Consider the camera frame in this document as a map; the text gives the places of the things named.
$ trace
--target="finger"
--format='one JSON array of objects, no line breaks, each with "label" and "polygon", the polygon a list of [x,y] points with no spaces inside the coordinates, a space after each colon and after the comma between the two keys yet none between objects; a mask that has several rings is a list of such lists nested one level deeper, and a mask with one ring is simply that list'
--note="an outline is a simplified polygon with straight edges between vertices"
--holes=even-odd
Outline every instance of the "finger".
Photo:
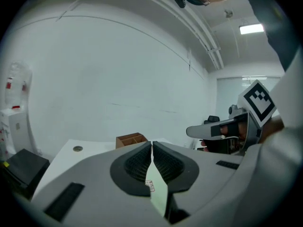
[{"label": "finger", "polygon": [[228,133],[227,125],[222,126],[220,132],[221,134],[226,135]]}]

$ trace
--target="person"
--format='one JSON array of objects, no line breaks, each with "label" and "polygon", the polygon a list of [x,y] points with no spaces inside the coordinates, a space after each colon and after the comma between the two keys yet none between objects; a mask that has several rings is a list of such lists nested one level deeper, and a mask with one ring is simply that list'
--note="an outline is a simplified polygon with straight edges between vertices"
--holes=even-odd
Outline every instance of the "person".
[{"label": "person", "polygon": [[[187,0],[195,5],[209,5],[224,0]],[[286,71],[300,45],[299,38],[283,10],[274,0],[248,0],[258,21],[263,25],[268,43],[276,51],[283,69]],[[239,140],[246,139],[247,124],[239,123]],[[259,143],[284,128],[279,116],[271,118],[264,126]],[[227,135],[227,126],[221,127],[221,134]]]}]

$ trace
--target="brown box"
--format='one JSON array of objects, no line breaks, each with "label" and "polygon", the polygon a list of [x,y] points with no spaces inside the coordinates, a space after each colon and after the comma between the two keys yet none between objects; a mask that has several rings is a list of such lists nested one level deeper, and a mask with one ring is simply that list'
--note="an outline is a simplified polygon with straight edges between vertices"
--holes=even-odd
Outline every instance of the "brown box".
[{"label": "brown box", "polygon": [[147,141],[147,139],[145,138],[144,135],[140,133],[119,136],[116,137],[116,149],[121,148],[123,146],[130,146],[145,141]]}]

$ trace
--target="dark sleeve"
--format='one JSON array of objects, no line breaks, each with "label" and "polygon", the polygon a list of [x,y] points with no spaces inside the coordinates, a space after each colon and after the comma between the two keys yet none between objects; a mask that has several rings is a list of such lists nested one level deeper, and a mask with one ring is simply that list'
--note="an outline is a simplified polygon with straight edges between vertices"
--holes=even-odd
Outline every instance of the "dark sleeve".
[{"label": "dark sleeve", "polygon": [[293,25],[274,0],[248,0],[255,16],[263,25],[268,43],[287,70],[300,45]]}]

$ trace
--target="white table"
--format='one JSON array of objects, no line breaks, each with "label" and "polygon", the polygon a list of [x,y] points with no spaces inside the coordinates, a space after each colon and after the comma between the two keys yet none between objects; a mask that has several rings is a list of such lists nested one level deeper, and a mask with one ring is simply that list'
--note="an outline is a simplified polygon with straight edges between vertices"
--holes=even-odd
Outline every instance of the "white table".
[{"label": "white table", "polygon": [[[151,140],[151,142],[153,141],[166,142],[171,144],[166,139]],[[75,152],[73,150],[75,146],[82,146],[83,150],[80,152]],[[77,164],[81,160],[114,149],[116,149],[115,142],[68,140],[67,143],[62,147],[62,149],[56,155],[56,157],[48,167],[47,171],[43,175],[39,185],[35,190],[33,198],[53,179],[60,176],[63,172],[67,171],[73,165]]]}]

